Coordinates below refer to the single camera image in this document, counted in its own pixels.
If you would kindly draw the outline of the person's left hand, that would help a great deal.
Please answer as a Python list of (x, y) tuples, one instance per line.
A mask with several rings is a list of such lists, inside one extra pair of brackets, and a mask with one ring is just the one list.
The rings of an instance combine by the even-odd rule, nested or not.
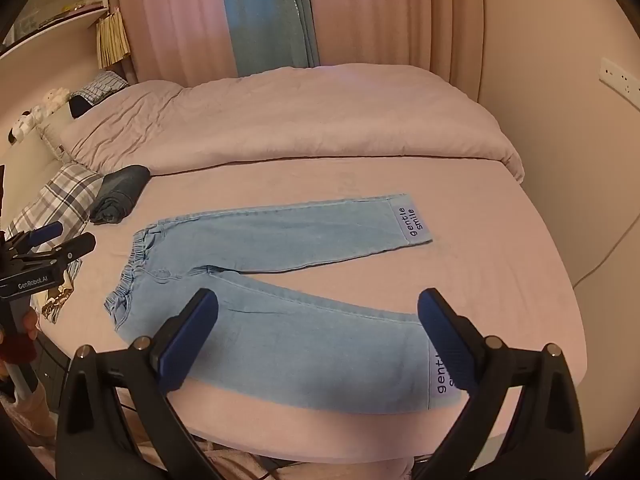
[[(23, 316), (23, 327), (26, 330), (26, 335), (29, 336), (31, 340), (35, 340), (38, 335), (38, 315), (36, 311), (28, 307), (25, 315)], [(0, 361), (0, 377), (2, 382), (6, 382), (9, 377), (9, 372), (6, 369), (6, 363)]]

